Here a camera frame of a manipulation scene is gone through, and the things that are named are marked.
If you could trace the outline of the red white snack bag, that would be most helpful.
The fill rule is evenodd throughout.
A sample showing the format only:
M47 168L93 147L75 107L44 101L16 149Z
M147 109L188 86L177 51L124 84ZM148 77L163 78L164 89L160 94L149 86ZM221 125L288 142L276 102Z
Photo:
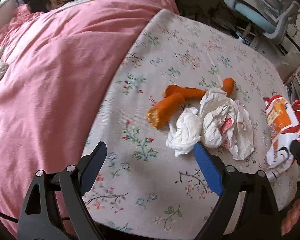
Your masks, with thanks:
M294 162L290 152L292 141L300 142L300 100L290 103L281 95L264 97L266 120L271 146L266 153L268 167L265 171L270 182L286 172Z

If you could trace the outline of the white paper wrapper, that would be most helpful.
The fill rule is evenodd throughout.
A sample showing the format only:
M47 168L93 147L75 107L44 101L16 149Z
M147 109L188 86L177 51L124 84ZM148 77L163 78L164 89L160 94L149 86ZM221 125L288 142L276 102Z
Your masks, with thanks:
M254 151L253 126L248 111L219 88L208 90L200 101L203 120L201 142L207 148L222 146L234 160L244 160Z

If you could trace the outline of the pink duvet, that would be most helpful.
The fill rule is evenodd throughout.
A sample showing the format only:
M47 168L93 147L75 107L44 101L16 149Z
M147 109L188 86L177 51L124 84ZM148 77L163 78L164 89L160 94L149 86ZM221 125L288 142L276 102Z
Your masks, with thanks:
M47 13L18 7L0 31L0 212L18 218L38 170L81 158L117 68L147 23L174 0L94 0Z

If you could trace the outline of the white tissue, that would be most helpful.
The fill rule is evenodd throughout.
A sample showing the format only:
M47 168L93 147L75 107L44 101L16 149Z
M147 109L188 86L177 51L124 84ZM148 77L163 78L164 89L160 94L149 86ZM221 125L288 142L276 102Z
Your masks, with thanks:
M190 153L201 140L203 120L198 116L198 112L196 107L187 107L176 121L169 121L170 131L166 146L174 150L175 157Z

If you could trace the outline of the floral white bed sheet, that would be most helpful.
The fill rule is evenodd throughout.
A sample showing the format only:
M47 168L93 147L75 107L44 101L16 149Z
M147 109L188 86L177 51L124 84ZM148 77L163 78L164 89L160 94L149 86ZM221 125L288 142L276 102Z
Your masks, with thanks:
M286 94L275 66L208 25L167 10L150 20L118 68L84 149L88 154L103 141L108 150L83 198L95 222L146 237L195 237L218 200L193 154L178 152L204 118L200 101L186 100L161 129L146 115L170 85L219 92L229 77L249 154L235 160L223 146L210 152L242 172L265 170L271 139L264 98Z

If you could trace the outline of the blue grey desk chair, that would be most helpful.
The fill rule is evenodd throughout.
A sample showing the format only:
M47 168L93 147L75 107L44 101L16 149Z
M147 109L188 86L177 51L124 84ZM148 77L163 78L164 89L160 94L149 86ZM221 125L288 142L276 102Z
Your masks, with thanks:
M276 44L280 44L288 26L296 24L300 15L297 0L255 0L257 10L253 10L239 0L224 0L232 10L248 18L263 31L263 35Z

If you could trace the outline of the orange peel large piece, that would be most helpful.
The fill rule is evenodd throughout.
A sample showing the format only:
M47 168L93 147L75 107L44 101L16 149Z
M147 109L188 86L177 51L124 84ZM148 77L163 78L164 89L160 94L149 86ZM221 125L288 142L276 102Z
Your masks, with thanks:
M147 120L156 129L161 129L187 100L200 100L206 91L198 88L167 86L163 99L148 110Z

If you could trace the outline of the orange peel small piece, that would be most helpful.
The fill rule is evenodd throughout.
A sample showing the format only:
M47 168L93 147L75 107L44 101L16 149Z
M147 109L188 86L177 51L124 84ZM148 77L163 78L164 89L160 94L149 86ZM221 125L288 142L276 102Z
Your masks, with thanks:
M229 97L233 92L234 87L235 87L235 81L231 77L228 77L223 80L221 90L226 92L226 96Z

